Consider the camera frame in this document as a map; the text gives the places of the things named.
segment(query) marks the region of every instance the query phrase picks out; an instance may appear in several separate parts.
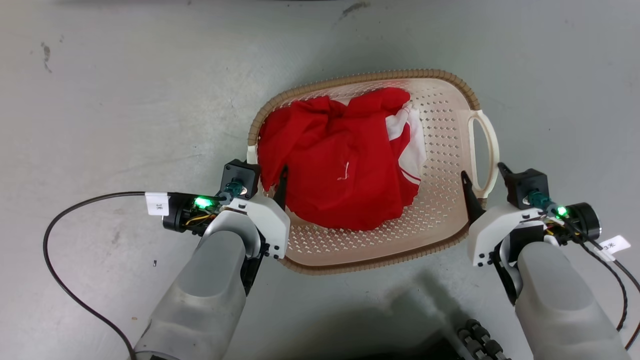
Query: black scuff mark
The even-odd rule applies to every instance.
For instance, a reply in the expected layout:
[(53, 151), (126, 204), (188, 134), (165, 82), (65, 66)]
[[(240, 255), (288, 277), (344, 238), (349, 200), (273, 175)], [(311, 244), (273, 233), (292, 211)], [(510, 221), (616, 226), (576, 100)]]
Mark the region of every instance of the black scuff mark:
[(337, 22), (340, 22), (342, 19), (344, 19), (345, 17), (347, 17), (350, 13), (360, 10), (360, 9), (364, 9), (364, 8), (368, 8), (371, 6), (371, 3), (368, 1), (359, 1), (351, 6), (349, 6), (348, 8), (344, 9), (344, 11), (342, 12), (342, 15), (338, 18)]
[(40, 43), (42, 50), (44, 51), (44, 68), (51, 74), (53, 71), (49, 68), (49, 59), (51, 58), (51, 49), (44, 42)]

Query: green led light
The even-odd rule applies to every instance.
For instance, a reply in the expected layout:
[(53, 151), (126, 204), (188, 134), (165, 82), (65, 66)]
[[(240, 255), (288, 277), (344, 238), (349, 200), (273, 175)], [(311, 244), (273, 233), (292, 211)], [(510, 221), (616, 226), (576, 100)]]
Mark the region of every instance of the green led light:
[(558, 214), (558, 216), (560, 216), (560, 217), (565, 216), (565, 215), (566, 215), (566, 207), (564, 207), (564, 206), (560, 206), (560, 207), (558, 208), (558, 210), (557, 210), (557, 214)]
[(213, 205), (213, 201), (209, 199), (205, 199), (203, 197), (197, 197), (193, 203), (196, 204), (196, 206), (198, 206), (201, 209), (204, 209)]

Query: gray floor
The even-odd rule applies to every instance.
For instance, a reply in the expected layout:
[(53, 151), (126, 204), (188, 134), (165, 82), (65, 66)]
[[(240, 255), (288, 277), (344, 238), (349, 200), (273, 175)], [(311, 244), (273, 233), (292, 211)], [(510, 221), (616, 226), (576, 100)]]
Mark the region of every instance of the gray floor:
[[(631, 241), (618, 258), (640, 275), (638, 2), (381, 0), (349, 13), (351, 1), (237, 3), (0, 4), (3, 358), (126, 357), (117, 336), (47, 273), (41, 239), (55, 214), (115, 191), (214, 192), (271, 96), (357, 72), (432, 67), (461, 76), (496, 128), (502, 159), (546, 172), (558, 202), (592, 203), (604, 237)], [(490, 204), (505, 194), (499, 184)], [(114, 200), (64, 219), (51, 253), (68, 285), (135, 342), (196, 242), (162, 230), (142, 200)], [(497, 275), (472, 268), (465, 245), (325, 277), (267, 261), (227, 359), (406, 348), (464, 316), (482, 321), (508, 356), (531, 359)], [(612, 277), (580, 249), (565, 252), (617, 321)], [(628, 288), (625, 340), (640, 318)]]

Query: yellow wire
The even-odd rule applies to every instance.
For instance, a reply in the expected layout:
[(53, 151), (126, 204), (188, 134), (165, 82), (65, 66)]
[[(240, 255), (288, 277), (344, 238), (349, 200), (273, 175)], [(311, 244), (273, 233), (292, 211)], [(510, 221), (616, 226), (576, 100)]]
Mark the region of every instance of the yellow wire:
[(206, 219), (206, 218), (211, 217), (211, 216), (215, 216), (215, 215), (204, 215), (202, 217), (190, 218), (186, 223), (184, 223), (184, 226), (189, 226), (189, 224), (191, 222), (195, 221), (195, 220), (202, 220), (202, 219)]

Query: basket handle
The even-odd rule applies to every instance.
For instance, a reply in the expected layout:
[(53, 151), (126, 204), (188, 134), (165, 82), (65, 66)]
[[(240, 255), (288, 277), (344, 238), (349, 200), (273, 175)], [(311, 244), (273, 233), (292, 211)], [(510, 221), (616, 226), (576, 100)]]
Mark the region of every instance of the basket handle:
[[(476, 171), (476, 145), (474, 141), (474, 120), (478, 121), (478, 124), (482, 127), (486, 142), (489, 146), (489, 176), (484, 188), (478, 186), (478, 178)], [(498, 162), (500, 161), (500, 151), (498, 148), (498, 138), (495, 136), (493, 126), (489, 121), (489, 118), (482, 112), (482, 110), (471, 111), (471, 116), (468, 120), (469, 125), (469, 145), (471, 150), (471, 181), (473, 183), (474, 194), (480, 199), (486, 199), (489, 196), (495, 181), (498, 179)]]

